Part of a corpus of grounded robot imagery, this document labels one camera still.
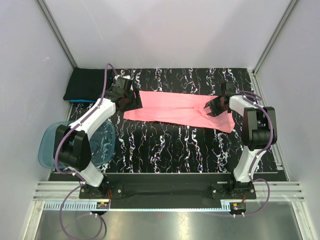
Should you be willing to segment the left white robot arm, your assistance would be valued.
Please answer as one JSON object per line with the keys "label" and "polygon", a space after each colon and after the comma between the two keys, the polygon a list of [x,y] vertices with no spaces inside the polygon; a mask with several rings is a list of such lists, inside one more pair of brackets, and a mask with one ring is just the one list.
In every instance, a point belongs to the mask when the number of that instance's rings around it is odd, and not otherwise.
{"label": "left white robot arm", "polygon": [[69,169],[90,185],[90,192],[97,198],[108,193],[104,175],[92,163],[90,139],[96,130],[116,112],[126,112],[143,107],[138,84],[117,75],[115,83],[104,89],[93,107],[70,125],[60,125],[55,131],[53,158],[57,171],[59,164]]}

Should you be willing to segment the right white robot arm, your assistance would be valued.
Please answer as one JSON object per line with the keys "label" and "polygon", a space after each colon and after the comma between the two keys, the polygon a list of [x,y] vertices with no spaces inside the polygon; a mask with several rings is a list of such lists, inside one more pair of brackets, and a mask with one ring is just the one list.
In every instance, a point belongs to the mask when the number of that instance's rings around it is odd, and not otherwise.
{"label": "right white robot arm", "polygon": [[261,157],[277,142],[276,112],[271,106],[261,106],[262,97],[245,90],[236,91],[231,82],[220,84],[221,94],[205,104],[211,117],[237,112],[242,116],[241,141],[244,145],[240,160],[227,184],[228,195],[239,198],[251,191],[253,176]]}

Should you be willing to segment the pink t shirt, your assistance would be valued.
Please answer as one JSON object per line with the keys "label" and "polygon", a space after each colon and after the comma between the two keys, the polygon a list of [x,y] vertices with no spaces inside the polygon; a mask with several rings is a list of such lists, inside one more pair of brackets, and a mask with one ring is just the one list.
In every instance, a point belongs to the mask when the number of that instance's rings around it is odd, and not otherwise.
{"label": "pink t shirt", "polygon": [[215,95],[141,91],[142,108],[126,111],[125,120],[142,122],[161,122],[196,128],[216,129],[231,133],[235,122],[231,113],[223,112],[211,116],[206,103],[216,99]]}

